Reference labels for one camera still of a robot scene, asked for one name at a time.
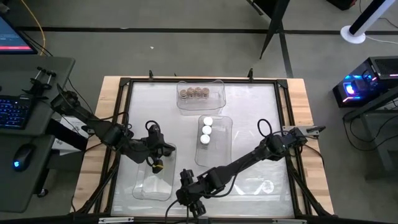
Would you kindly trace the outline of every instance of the gray floor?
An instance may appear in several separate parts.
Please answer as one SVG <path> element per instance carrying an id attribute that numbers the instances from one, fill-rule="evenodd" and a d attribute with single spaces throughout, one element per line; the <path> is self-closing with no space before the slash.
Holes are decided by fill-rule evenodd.
<path id="1" fill-rule="evenodd" d="M 266 29 L 245 0 L 30 0 L 43 26 L 161 27 Z M 362 0 L 362 8 L 370 3 Z M 12 2 L 11 20 L 19 26 L 34 22 L 19 1 Z M 383 16 L 398 24 L 395 3 Z M 291 0 L 285 29 L 339 30 L 359 16 L 358 2 L 340 11 L 325 0 Z M 379 20 L 371 30 L 396 30 Z M 40 42 L 38 32 L 30 32 Z M 105 75 L 286 77 L 279 36 L 259 60 L 262 34 L 63 33 L 47 32 L 47 48 L 57 56 L 76 58 L 71 79 L 95 108 Z M 374 36 L 398 42 L 398 36 Z M 350 45 L 338 35 L 286 35 L 295 78 L 304 78 L 314 122 L 327 129 L 320 137 L 325 171 L 335 213 L 345 218 L 396 222 L 397 183 L 365 182 L 363 152 L 349 146 L 331 89 L 369 56 L 397 55 L 398 45 L 366 40 Z M 28 212 L 1 213 L 0 218 L 59 215 L 69 211 L 77 180 L 74 173 L 50 178 L 53 195 L 32 200 Z"/>

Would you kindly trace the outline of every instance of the clear plastic container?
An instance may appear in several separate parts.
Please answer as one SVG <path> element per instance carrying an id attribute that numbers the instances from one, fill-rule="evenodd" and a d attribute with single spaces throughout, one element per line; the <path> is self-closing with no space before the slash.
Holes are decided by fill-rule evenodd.
<path id="1" fill-rule="evenodd" d="M 221 80 L 177 83 L 177 106 L 182 115 L 218 114 L 225 104 L 225 86 Z"/>
<path id="2" fill-rule="evenodd" d="M 211 125 L 210 142 L 202 144 L 203 120 L 206 117 L 213 118 Z M 217 167 L 231 163 L 231 138 L 232 138 L 232 119 L 227 116 L 200 116 L 198 122 L 198 139 L 195 162 L 199 166 Z"/>
<path id="3" fill-rule="evenodd" d="M 152 172 L 152 167 L 148 166 L 146 162 L 139 164 L 136 185 L 132 190 L 133 197 L 159 201 L 168 200 L 173 192 L 176 156 L 177 150 L 169 157 L 162 156 L 160 159 L 163 161 L 164 168 L 157 174 Z"/>

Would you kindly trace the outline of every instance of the blue backlit keyboard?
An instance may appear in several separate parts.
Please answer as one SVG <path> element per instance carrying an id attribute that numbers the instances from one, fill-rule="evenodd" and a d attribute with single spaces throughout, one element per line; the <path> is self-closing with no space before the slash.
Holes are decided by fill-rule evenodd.
<path id="1" fill-rule="evenodd" d="M 32 98 L 0 95 L 0 128 L 25 129 L 31 107 Z"/>

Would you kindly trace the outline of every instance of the blue led light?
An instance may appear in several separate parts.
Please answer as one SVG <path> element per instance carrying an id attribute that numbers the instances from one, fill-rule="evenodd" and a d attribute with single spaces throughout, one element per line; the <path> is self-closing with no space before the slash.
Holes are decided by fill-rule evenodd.
<path id="1" fill-rule="evenodd" d="M 355 91 L 353 90 L 353 87 L 351 85 L 346 85 L 346 90 L 348 94 L 354 94 Z"/>

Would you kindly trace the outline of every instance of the computer monitor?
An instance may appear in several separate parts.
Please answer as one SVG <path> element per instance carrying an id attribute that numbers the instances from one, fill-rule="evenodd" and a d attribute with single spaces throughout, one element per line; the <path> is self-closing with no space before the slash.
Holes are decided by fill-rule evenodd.
<path id="1" fill-rule="evenodd" d="M 37 51 L 0 15 L 0 55 L 4 54 L 37 54 Z"/>

